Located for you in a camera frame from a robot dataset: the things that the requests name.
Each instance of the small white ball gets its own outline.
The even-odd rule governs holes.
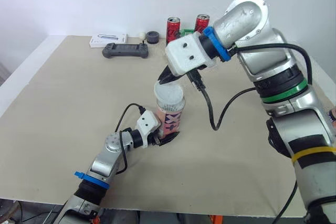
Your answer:
[[[139,33],[139,38],[141,40],[145,40],[146,39],[146,33],[144,31],[142,31],[141,33]]]

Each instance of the yellow band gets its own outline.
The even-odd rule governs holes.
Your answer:
[[[322,147],[314,147],[314,148],[300,151],[294,154],[294,156],[292,157],[292,163],[294,164],[295,161],[297,161],[299,158],[303,156],[307,156],[307,155],[318,153],[318,152],[336,152],[336,148],[329,147],[329,146],[322,146]]]

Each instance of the red can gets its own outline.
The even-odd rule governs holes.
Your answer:
[[[199,33],[202,33],[203,30],[209,25],[210,16],[206,14],[199,14],[196,18],[195,29]]]
[[[180,19],[177,17],[170,17],[167,20],[167,36],[166,45],[179,37],[180,33]]]

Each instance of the white box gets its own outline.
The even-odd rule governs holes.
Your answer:
[[[127,34],[111,33],[111,34],[96,34],[90,40],[90,47],[105,47],[108,43],[125,44],[127,42]]]

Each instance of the robotic arm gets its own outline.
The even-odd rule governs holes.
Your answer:
[[[75,175],[82,179],[77,191],[70,196],[54,224],[88,224],[96,218],[100,202],[117,174],[119,164],[126,152],[148,146],[151,133],[159,126],[160,120],[152,111],[144,111],[138,119],[135,130],[113,133],[105,139],[105,145],[96,156],[87,172]]]
[[[235,0],[213,27],[167,45],[169,65],[159,80],[164,84],[187,74],[204,90],[198,70],[214,66],[216,57],[225,62],[238,53],[271,116],[266,122],[270,144],[292,160],[306,222],[336,223],[335,132],[311,86],[310,62],[307,81],[284,43],[269,23],[264,0]]]
[[[266,2],[235,0],[213,27],[168,44],[169,66],[159,80],[163,84],[186,74],[204,91],[198,70],[216,65],[216,57],[225,62],[238,53],[271,116],[266,122],[269,143],[292,159],[308,211],[306,222],[336,223],[335,133],[311,86],[311,74],[307,81],[284,43],[281,33],[270,26]],[[89,223],[96,218],[125,153],[140,146],[145,148],[148,142],[162,145],[176,136],[164,140],[155,137],[160,121],[151,111],[142,112],[136,124],[135,130],[110,134],[87,172],[75,173],[82,182],[55,217],[54,224]]]

